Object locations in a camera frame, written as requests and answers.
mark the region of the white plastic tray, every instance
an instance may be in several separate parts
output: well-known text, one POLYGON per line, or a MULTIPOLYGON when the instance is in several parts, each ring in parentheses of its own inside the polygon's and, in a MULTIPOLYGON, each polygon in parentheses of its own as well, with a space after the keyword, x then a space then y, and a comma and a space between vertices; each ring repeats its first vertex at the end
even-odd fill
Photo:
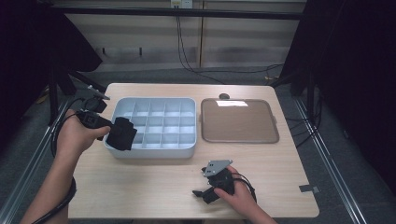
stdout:
POLYGON ((193 155, 197 138, 196 103, 191 98, 125 97, 117 102, 111 121, 129 119, 137 129, 131 150, 109 146, 116 158, 177 159, 193 155))

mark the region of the metal frame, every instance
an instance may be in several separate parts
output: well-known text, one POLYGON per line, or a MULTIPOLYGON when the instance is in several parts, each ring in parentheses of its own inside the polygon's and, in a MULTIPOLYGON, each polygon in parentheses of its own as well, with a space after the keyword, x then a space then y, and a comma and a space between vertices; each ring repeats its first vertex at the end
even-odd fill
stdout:
MULTIPOLYGON (((70 98, 68 100, 65 100, 61 104, 59 108, 59 111, 61 111, 60 115, 65 113, 70 98)), ((43 161, 44 153, 47 152, 46 149, 50 147, 50 138, 54 132, 54 125, 58 122, 60 118, 61 116, 58 116, 55 122, 53 122, 53 124, 47 128, 43 138, 41 139, 40 143, 38 144, 35 150, 35 153, 32 156, 32 159, 30 159, 17 185, 15 186, 14 190, 12 190, 11 194, 8 196, 6 202, 1 208, 0 210, 1 224, 11 223, 12 219, 14 218, 19 206, 21 205, 23 197, 25 196, 27 190, 29 189, 32 183, 33 178, 35 177, 35 173, 39 165, 43 161)))
POLYGON ((340 171, 338 170, 337 165, 335 164, 334 160, 332 159, 332 154, 330 153, 329 149, 327 149, 323 139, 320 136, 320 133, 317 131, 315 125, 311 124, 309 117, 307 116, 306 107, 301 100, 301 98, 295 98, 295 104, 300 112, 301 117, 304 119, 304 123, 306 129, 311 134, 311 138, 318 150, 318 154, 323 160, 323 163, 332 178, 332 182, 334 183, 335 187, 337 188, 338 193, 348 211, 350 217, 352 218, 353 223, 355 224, 367 224, 366 219, 364 218, 363 212, 358 205, 355 197, 353 196, 352 192, 350 191, 347 183, 345 182, 344 178, 342 177, 340 171))
POLYGON ((76 7, 52 6, 66 14, 92 15, 136 15, 136 16, 170 16, 170 17, 211 17, 211 18, 242 18, 266 20, 298 21, 306 17, 298 12, 263 12, 263 11, 233 11, 214 9, 186 9, 186 8, 155 8, 155 7, 76 7))

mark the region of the right hand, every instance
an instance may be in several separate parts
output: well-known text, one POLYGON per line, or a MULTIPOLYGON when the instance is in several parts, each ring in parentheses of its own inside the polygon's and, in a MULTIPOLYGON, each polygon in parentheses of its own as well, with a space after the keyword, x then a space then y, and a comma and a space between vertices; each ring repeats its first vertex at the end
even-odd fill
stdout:
MULTIPOLYGON (((241 178, 238 172, 232 167, 227 169, 233 174, 233 178, 241 178)), ((251 196, 248 186, 241 181, 234 181, 234 194, 230 195, 223 189, 214 189, 215 193, 226 201, 237 213, 248 218, 253 223, 276 223, 267 213, 265 213, 251 196)))
MULTIPOLYGON (((232 167, 228 166, 227 169, 232 174, 237 174, 238 172, 232 167)), ((233 178, 241 178, 240 175, 233 175, 233 178)), ((259 207, 254 201, 253 197, 248 190, 248 186, 241 181, 234 181, 234 194, 230 195, 222 189, 214 189, 215 193, 224 201, 230 204, 230 206, 242 216, 247 217, 252 209, 257 209, 259 207)))

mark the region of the black cable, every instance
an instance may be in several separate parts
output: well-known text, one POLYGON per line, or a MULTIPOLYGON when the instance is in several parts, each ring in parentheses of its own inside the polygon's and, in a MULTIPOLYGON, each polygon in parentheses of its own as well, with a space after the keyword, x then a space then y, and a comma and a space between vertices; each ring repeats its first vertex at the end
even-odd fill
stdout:
POLYGON ((267 79, 264 86, 268 86, 268 84, 270 83, 270 74, 268 73, 268 70, 265 71, 265 74, 267 75, 265 78, 267 79))
POLYGON ((291 120, 291 121, 306 121, 308 119, 291 119, 291 118, 285 118, 286 120, 291 120))
POLYGON ((52 208, 46 215, 44 215, 43 217, 41 217, 38 220, 36 220, 35 222, 33 222, 33 224, 46 223, 50 218, 52 218, 57 213, 59 213, 62 209, 64 209, 72 201, 73 197, 76 194, 76 191, 77 191, 76 180, 73 177, 70 189, 67 192, 64 199, 56 207, 52 208))
POLYGON ((302 135, 302 134, 304 134, 304 133, 306 133, 306 131, 303 131, 303 132, 301 132, 301 133, 295 133, 295 134, 292 135, 292 137, 296 137, 296 136, 302 135))
MULTIPOLYGON (((73 100, 67 107, 66 110, 60 115, 59 120, 55 123, 54 128, 53 128, 53 132, 52 132, 52 136, 51 136, 51 142, 50 142, 50 150, 52 153, 52 156, 55 157, 56 155, 56 145, 57 145, 57 141, 58 141, 58 135, 60 130, 62 129, 64 123, 70 119, 71 117, 75 116, 78 112, 67 116, 66 118, 63 119, 66 111, 68 109, 70 109, 70 107, 77 101, 83 101, 83 98, 77 98, 75 100, 73 100)), ((70 201, 72 201, 73 197, 75 196, 77 191, 76 188, 76 180, 73 177, 72 178, 72 184, 70 186, 69 191, 67 192, 66 196, 64 197, 64 199, 53 209, 51 209, 47 214, 45 214, 44 216, 40 217, 38 220, 36 220, 35 222, 33 222, 33 224, 41 224, 41 223, 45 223, 47 222, 50 218, 52 218, 53 216, 55 216, 56 214, 58 214, 62 209, 64 209, 69 203, 70 201)))
POLYGON ((218 79, 215 79, 213 77, 204 76, 204 75, 200 74, 199 72, 194 71, 194 69, 190 66, 189 61, 187 60, 186 51, 184 50, 184 42, 183 42, 183 37, 182 37, 182 34, 181 34, 180 17, 177 17, 176 20, 177 20, 177 50, 178 50, 178 58, 180 60, 181 65, 184 67, 184 69, 186 69, 189 72, 193 72, 194 74, 196 74, 198 76, 206 77, 206 78, 212 79, 212 80, 214 80, 214 81, 216 81, 216 82, 218 82, 220 84, 225 85, 224 82, 222 82, 222 81, 220 81, 218 79), (183 61, 181 59, 180 43, 181 43, 181 48, 183 50, 184 59, 185 59, 186 64, 187 64, 188 67, 186 67, 186 65, 183 63, 183 61))
POLYGON ((315 133, 318 132, 318 129, 320 127, 321 123, 321 115, 322 115, 322 108, 323 107, 323 95, 321 91, 319 90, 318 94, 318 101, 316 105, 316 114, 314 116, 314 119, 318 119, 318 122, 316 122, 316 126, 313 127, 313 132, 309 134, 302 142, 296 145, 296 148, 300 147, 302 144, 304 144, 310 137, 312 137, 315 133))
POLYGON ((218 71, 215 71, 215 70, 208 70, 208 71, 207 71, 207 70, 206 70, 206 71, 196 71, 196 70, 194 70, 194 69, 190 66, 189 61, 188 61, 188 59, 187 59, 186 51, 185 51, 185 49, 184 49, 183 37, 182 37, 182 34, 181 34, 180 17, 177 17, 177 51, 178 51, 178 58, 179 58, 179 60, 180 60, 181 65, 184 67, 184 69, 186 69, 186 70, 189 71, 189 72, 193 72, 194 74, 196 74, 196 75, 198 75, 198 76, 206 77, 206 78, 212 79, 212 80, 214 80, 214 81, 216 81, 216 82, 218 82, 218 83, 221 83, 221 84, 225 84, 225 83, 223 83, 222 81, 220 81, 220 80, 218 80, 218 79, 215 79, 215 78, 213 78, 213 77, 205 76, 205 75, 203 75, 203 73, 239 73, 239 74, 254 74, 254 73, 262 73, 262 72, 265 72, 265 73, 267 73, 267 76, 269 77, 269 74, 268 74, 268 71, 269 71, 269 70, 275 69, 275 68, 277 68, 277 67, 283 65, 283 63, 271 64, 271 65, 267 66, 265 69, 256 70, 256 71, 232 71, 232 70, 220 70, 220 71, 219 71, 219 70, 218 70, 218 71), (187 66, 183 63, 183 60, 182 60, 182 58, 181 58, 180 44, 181 44, 181 49, 182 49, 182 51, 183 51, 184 61, 186 62, 186 65, 187 65, 187 66))
POLYGON ((64 122, 69 119, 63 119, 65 113, 67 112, 68 109, 70 109, 72 107, 72 105, 77 102, 77 101, 84 101, 83 98, 77 98, 75 100, 73 100, 67 107, 66 110, 62 113, 62 115, 60 116, 59 120, 55 123, 54 128, 53 128, 53 132, 52 132, 52 136, 51 136, 51 142, 50 142, 50 150, 52 153, 52 157, 55 157, 56 155, 56 144, 57 144, 57 140, 58 140, 58 134, 61 131, 62 126, 64 125, 64 122))
POLYGON ((305 123, 305 121, 302 120, 302 121, 298 122, 296 125, 294 125, 294 126, 292 126, 291 128, 289 128, 289 130, 293 130, 293 129, 297 128, 298 126, 300 126, 300 125, 302 125, 302 124, 304 124, 304 123, 305 123))
POLYGON ((247 185, 248 189, 250 190, 250 194, 251 194, 251 196, 253 197, 254 202, 257 202, 257 197, 256 197, 255 189, 253 188, 253 186, 251 186, 251 184, 250 184, 250 182, 248 181, 248 179, 247 179, 244 175, 241 175, 241 174, 239 174, 239 173, 231 173, 231 174, 232 174, 232 175, 240 175, 240 176, 242 176, 242 177, 245 178, 245 179, 242 179, 242 178, 233 178, 233 180, 244 182, 244 183, 247 185))

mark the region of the handheld controller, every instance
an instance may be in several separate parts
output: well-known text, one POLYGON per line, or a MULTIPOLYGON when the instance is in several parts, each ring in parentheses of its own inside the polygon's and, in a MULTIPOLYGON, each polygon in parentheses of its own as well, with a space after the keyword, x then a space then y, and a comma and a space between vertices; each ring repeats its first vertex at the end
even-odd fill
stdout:
POLYGON ((116 118, 114 124, 110 120, 100 117, 98 113, 102 113, 107 106, 103 99, 109 98, 99 93, 97 92, 92 98, 84 100, 76 116, 85 127, 90 129, 109 126, 111 130, 106 142, 117 150, 131 150, 137 129, 134 128, 132 122, 123 117, 116 118))
POLYGON ((193 190, 195 196, 203 198, 204 202, 212 203, 219 198, 214 192, 214 188, 220 188, 233 195, 233 174, 226 168, 233 161, 210 161, 202 168, 203 174, 212 186, 205 191, 193 190))

